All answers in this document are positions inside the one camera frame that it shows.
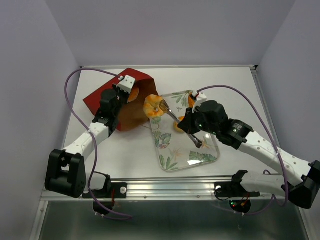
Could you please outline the red brown paper bag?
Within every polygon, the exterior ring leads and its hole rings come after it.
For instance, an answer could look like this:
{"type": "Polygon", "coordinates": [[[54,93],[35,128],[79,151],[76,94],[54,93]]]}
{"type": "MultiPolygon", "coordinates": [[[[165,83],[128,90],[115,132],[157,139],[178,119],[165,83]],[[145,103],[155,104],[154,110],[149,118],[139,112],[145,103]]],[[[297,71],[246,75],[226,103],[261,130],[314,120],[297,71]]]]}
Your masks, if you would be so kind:
{"type": "MultiPolygon", "coordinates": [[[[130,102],[120,110],[118,115],[119,124],[117,130],[127,132],[143,125],[149,120],[143,110],[144,102],[149,95],[157,96],[158,91],[155,80],[146,73],[127,68],[123,70],[120,75],[123,77],[128,75],[135,78],[134,87],[139,90],[134,95],[135,98],[130,97],[130,102]]],[[[96,114],[100,107],[102,92],[111,89],[114,84],[118,84],[119,82],[119,79],[114,77],[83,99],[83,102],[92,114],[96,114]]]]}

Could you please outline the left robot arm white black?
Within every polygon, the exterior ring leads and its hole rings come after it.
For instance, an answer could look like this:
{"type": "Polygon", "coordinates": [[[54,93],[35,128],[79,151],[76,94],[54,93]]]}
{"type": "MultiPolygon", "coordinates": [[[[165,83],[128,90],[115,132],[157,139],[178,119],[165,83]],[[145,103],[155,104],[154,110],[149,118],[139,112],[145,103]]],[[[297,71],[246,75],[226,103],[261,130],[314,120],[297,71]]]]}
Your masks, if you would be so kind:
{"type": "Polygon", "coordinates": [[[54,149],[48,159],[44,186],[51,192],[79,198],[89,190],[85,161],[94,153],[98,161],[98,145],[108,139],[119,123],[119,113],[128,103],[131,88],[113,85],[101,93],[100,107],[86,131],[62,150],[54,149]]]}

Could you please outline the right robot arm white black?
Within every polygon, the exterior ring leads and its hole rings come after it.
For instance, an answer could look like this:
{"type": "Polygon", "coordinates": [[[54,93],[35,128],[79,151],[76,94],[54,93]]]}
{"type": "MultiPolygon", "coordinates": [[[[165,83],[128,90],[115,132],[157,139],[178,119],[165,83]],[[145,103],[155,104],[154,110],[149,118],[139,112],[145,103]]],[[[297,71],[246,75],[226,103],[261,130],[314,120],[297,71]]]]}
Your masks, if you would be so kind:
{"type": "Polygon", "coordinates": [[[262,193],[284,197],[292,204],[310,209],[320,190],[320,163],[299,159],[262,137],[250,125],[231,119],[214,100],[187,108],[178,127],[187,134],[205,132],[223,145],[247,154],[276,171],[263,174],[239,170],[230,181],[217,182],[219,198],[258,197],[262,193]]]}

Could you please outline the long orange fake bread loaf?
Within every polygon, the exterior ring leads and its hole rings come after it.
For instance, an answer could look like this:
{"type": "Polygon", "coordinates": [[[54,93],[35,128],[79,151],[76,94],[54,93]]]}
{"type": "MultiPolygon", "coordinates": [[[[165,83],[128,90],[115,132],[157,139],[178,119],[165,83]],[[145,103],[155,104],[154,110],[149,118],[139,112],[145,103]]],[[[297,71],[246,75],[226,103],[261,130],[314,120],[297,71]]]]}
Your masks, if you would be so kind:
{"type": "Polygon", "coordinates": [[[188,107],[193,108],[196,103],[196,97],[193,96],[192,92],[188,94],[187,100],[188,100],[188,107]]]}

